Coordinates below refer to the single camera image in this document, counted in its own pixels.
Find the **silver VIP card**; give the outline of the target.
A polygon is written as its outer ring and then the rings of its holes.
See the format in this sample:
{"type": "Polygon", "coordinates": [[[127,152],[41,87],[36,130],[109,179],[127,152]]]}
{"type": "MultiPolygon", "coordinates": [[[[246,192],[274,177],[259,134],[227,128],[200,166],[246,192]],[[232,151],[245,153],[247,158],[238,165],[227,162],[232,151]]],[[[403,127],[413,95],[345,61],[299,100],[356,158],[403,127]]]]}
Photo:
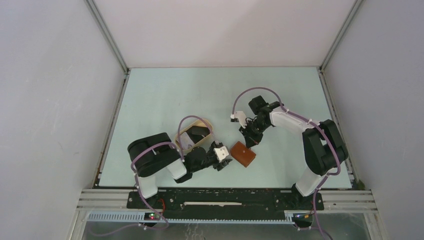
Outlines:
{"type": "Polygon", "coordinates": [[[180,139],[179,141],[180,146],[182,147],[183,150],[188,150],[195,145],[194,141],[191,139],[191,137],[188,135],[187,132],[183,132],[179,136],[179,139],[180,139]]]}

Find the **brown leather card holder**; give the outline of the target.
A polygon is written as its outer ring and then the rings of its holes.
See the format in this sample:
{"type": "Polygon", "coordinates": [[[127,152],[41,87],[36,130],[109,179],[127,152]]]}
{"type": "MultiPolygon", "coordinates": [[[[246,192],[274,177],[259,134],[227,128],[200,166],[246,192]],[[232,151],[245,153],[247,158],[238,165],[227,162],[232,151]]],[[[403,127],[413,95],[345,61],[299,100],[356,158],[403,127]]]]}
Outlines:
{"type": "Polygon", "coordinates": [[[247,168],[257,156],[255,152],[247,148],[240,141],[237,141],[229,152],[230,155],[245,168],[247,168]]]}

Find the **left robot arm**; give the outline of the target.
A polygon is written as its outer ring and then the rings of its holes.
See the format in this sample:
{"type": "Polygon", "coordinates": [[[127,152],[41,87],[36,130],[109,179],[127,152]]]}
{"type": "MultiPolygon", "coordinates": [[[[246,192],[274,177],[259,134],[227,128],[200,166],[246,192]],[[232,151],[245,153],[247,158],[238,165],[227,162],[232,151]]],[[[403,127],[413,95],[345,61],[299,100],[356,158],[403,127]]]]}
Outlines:
{"type": "Polygon", "coordinates": [[[176,183],[191,179],[193,173],[212,167],[221,171],[232,161],[228,148],[221,142],[213,142],[208,150],[196,146],[182,155],[177,145],[165,132],[137,139],[127,151],[131,160],[138,201],[145,208],[153,208],[158,202],[156,173],[166,169],[176,183]]]}

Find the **beige card tray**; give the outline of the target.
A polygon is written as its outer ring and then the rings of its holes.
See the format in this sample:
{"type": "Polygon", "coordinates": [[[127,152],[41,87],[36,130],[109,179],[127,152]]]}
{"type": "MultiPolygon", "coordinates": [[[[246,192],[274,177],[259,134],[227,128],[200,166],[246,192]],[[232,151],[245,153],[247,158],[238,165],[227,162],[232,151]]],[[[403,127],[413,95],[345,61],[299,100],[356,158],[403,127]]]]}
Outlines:
{"type": "MultiPolygon", "coordinates": [[[[206,140],[208,139],[213,139],[213,126],[212,124],[206,119],[206,118],[202,118],[202,120],[197,119],[196,121],[192,122],[189,126],[187,126],[184,129],[180,130],[180,135],[184,132],[187,132],[187,134],[190,136],[190,138],[193,140],[193,142],[195,143],[195,145],[193,147],[191,147],[190,149],[187,150],[183,150],[183,153],[186,154],[188,152],[190,152],[194,147],[199,147],[200,145],[202,145],[206,140]],[[207,127],[210,130],[210,134],[207,136],[202,136],[202,135],[192,135],[190,128],[192,126],[202,126],[202,127],[207,127]]],[[[178,137],[177,135],[175,135],[174,137],[174,142],[176,144],[177,147],[180,147],[180,143],[179,143],[179,139],[180,137],[178,137]]]]}

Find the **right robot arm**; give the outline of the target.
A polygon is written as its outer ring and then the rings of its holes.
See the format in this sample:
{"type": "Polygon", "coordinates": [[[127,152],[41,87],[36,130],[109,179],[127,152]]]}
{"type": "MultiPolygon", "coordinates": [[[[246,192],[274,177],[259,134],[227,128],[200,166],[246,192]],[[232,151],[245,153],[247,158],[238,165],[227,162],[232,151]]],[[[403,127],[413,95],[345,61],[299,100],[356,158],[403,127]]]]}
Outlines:
{"type": "Polygon", "coordinates": [[[249,118],[243,111],[233,110],[230,119],[240,123],[239,131],[249,149],[257,146],[263,133],[269,127],[282,127],[301,136],[306,169],[292,186],[291,204],[304,209],[311,202],[311,196],[325,179],[341,171],[341,163],[349,156],[345,143],[334,121],[314,121],[298,115],[279,102],[266,102],[262,96],[248,103],[254,113],[249,118]]]}

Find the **black card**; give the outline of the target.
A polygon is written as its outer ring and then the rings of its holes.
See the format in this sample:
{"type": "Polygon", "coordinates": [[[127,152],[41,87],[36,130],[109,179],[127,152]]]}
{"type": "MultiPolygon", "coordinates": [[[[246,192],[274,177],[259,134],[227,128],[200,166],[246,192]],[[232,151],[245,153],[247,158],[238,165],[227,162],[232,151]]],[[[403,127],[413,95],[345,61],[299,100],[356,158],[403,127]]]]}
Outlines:
{"type": "Polygon", "coordinates": [[[207,136],[211,133],[209,128],[205,126],[194,125],[189,130],[192,135],[197,135],[197,136],[207,136]]]}

